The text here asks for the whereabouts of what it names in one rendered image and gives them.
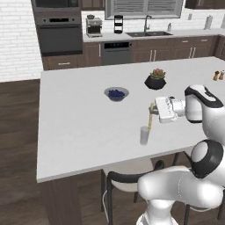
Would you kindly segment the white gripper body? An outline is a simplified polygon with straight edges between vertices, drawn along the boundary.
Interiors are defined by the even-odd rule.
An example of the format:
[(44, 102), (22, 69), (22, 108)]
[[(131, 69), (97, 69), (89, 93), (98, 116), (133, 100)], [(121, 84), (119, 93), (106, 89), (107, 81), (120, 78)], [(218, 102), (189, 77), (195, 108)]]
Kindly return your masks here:
[(156, 108), (161, 123), (170, 123), (177, 119), (169, 98), (159, 97), (155, 99)]

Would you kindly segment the clear glass cup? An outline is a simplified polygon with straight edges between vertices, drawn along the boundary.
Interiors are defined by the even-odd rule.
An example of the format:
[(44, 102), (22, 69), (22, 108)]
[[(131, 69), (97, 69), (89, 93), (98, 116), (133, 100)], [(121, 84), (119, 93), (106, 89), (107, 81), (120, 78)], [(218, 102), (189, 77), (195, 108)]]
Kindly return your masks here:
[(144, 126), (141, 127), (141, 134), (140, 134), (140, 144), (146, 145), (149, 140), (149, 128)]

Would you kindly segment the succulent in black pot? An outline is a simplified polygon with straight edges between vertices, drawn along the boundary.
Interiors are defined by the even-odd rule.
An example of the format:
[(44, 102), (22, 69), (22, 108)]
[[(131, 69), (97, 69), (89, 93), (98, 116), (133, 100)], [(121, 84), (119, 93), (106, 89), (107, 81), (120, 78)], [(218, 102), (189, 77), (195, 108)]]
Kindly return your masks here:
[(149, 89), (157, 91), (166, 85), (164, 78), (165, 72), (162, 69), (154, 69), (144, 83)]

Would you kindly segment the grey bowl of blueberries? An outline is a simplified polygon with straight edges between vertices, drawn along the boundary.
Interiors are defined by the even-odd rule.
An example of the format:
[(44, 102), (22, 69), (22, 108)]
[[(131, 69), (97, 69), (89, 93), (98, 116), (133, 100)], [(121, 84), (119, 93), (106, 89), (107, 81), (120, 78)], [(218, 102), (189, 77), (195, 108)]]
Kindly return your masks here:
[(129, 95), (129, 91), (122, 87), (110, 87), (105, 89), (104, 94), (114, 102), (120, 102)]

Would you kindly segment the brown cupboard run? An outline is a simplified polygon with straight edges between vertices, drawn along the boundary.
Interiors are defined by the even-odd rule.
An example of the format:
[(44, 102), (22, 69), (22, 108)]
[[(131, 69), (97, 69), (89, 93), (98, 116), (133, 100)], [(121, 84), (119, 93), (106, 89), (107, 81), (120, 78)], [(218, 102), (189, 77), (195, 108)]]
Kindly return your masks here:
[[(131, 63), (159, 62), (215, 56), (225, 61), (225, 35), (206, 35), (175, 38), (122, 40), (132, 43)], [(82, 54), (42, 56), (44, 70), (73, 69), (103, 66), (101, 45), (104, 42), (83, 44)]]

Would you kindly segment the black dishwasher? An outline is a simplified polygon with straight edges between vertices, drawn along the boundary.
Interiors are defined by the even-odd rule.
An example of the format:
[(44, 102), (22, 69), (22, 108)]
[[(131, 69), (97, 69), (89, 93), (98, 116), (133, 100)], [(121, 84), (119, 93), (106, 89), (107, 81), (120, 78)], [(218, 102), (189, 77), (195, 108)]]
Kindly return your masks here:
[(132, 59), (132, 43), (130, 41), (104, 42), (101, 45), (101, 61), (103, 65), (127, 64)]

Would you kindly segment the sink with tap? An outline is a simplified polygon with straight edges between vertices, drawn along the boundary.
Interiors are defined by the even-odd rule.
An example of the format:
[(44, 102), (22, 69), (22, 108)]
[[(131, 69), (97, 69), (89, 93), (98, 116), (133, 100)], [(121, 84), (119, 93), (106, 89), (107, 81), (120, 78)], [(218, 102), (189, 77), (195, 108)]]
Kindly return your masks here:
[(147, 15), (144, 20), (144, 29), (142, 32), (132, 32), (132, 33), (127, 33), (128, 36), (132, 38), (136, 37), (155, 37), (155, 36), (171, 36), (170, 33), (165, 32), (165, 31), (150, 31), (149, 27), (147, 26), (147, 21), (148, 19), (152, 19), (150, 15)]

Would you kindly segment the black and white jar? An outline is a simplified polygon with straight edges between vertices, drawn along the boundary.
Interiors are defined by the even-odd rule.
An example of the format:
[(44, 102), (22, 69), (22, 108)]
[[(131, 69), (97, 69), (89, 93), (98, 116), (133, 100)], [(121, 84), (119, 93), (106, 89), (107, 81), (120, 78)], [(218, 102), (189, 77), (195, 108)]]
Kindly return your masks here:
[(116, 34), (122, 34), (123, 33), (123, 17), (121, 15), (115, 15), (114, 16), (114, 32)]

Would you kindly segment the window with blinds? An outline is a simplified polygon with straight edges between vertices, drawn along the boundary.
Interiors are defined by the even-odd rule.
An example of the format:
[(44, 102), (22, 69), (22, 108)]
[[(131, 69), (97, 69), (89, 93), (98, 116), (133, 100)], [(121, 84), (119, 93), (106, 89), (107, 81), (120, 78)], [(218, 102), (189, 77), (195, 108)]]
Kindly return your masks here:
[(105, 19), (180, 18), (184, 0), (105, 0)]

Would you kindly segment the silver coffee machine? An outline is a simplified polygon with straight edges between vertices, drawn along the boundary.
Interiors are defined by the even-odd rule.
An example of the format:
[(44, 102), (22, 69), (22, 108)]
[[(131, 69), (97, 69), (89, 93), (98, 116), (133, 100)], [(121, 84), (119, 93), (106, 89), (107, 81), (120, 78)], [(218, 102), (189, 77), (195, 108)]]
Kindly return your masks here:
[(86, 34), (89, 38), (102, 37), (102, 19), (94, 15), (88, 15), (86, 18)]

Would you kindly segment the brown upper cupboards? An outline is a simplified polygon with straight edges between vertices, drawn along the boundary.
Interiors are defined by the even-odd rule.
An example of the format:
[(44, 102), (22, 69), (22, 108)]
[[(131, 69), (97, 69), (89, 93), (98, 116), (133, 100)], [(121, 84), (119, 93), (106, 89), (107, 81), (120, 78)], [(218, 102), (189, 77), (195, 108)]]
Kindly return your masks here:
[(81, 0), (83, 11), (103, 11), (105, 0)]

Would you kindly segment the dark microwave oven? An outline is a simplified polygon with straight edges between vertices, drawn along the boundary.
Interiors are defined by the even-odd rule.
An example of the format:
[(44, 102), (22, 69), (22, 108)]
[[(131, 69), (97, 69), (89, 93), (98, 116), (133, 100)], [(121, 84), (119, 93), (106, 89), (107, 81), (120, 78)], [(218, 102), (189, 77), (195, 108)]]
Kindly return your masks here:
[(31, 0), (35, 12), (79, 11), (79, 0)]

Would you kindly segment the dark wall oven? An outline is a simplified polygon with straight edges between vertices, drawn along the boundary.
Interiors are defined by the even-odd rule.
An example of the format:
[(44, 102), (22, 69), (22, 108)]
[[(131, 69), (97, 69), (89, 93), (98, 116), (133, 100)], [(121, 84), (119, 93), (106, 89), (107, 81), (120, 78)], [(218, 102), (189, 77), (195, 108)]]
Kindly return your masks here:
[(41, 13), (34, 19), (42, 56), (83, 53), (80, 13)]

